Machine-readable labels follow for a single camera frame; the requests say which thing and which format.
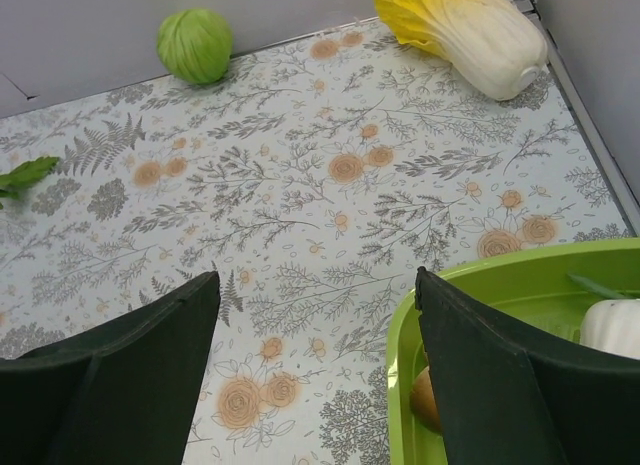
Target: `floral tablecloth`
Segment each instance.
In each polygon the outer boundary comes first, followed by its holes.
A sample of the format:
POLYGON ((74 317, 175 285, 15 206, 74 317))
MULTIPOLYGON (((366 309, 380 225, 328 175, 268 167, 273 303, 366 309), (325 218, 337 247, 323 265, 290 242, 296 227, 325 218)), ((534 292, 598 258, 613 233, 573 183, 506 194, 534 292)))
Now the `floral tablecloth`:
POLYGON ((62 157, 3 200, 1 356, 219 270, 188 465, 388 463, 417 266, 627 233, 549 73, 494 103, 376 21, 2 120, 0 148, 62 157))

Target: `brown potato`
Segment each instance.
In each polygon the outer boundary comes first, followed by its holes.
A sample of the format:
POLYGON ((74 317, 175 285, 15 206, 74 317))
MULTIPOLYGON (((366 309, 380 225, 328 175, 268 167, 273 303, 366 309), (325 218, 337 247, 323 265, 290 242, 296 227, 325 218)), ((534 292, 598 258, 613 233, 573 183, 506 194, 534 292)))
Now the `brown potato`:
POLYGON ((413 382, 411 394, 409 395, 409 405, 413 414, 418 417, 425 427, 442 435, 440 415, 438 414, 436 399, 431 386, 429 367, 425 368, 413 382))

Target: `floral pattern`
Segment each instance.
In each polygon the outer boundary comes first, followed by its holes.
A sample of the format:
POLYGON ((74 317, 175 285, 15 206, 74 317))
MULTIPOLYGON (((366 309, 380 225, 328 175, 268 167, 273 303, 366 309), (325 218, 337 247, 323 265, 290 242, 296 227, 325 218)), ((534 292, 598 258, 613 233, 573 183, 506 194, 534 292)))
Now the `floral pattern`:
POLYGON ((0 355, 204 270, 219 323, 184 463, 388 462, 384 354, 415 269, 628 236, 545 72, 495 103, 377 21, 0 121, 0 355))

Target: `green basket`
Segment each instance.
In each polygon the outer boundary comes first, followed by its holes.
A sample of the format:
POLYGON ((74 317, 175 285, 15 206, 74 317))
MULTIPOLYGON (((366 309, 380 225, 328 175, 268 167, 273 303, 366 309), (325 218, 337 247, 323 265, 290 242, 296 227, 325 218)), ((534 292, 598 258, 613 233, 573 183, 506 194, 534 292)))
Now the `green basket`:
MULTIPOLYGON (((640 239, 603 240, 502 255, 445 270, 440 276, 504 313, 572 341, 587 309, 599 300, 567 278, 572 272, 627 293, 640 291, 640 239)), ((392 465, 446 465, 442 437, 409 409, 414 379, 426 366, 411 292, 388 334, 387 378, 392 465)))

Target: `gray wall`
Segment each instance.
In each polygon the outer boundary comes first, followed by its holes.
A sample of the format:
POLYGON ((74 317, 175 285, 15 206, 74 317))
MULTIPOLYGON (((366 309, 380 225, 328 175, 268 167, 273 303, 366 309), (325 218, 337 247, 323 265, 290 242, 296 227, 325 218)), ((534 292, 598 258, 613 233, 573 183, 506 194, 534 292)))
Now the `gray wall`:
POLYGON ((375 15, 371 0, 0 0, 0 117, 165 74, 156 30, 192 7, 229 20, 236 53, 375 15))
POLYGON ((591 119, 640 197, 640 0, 538 0, 591 119))

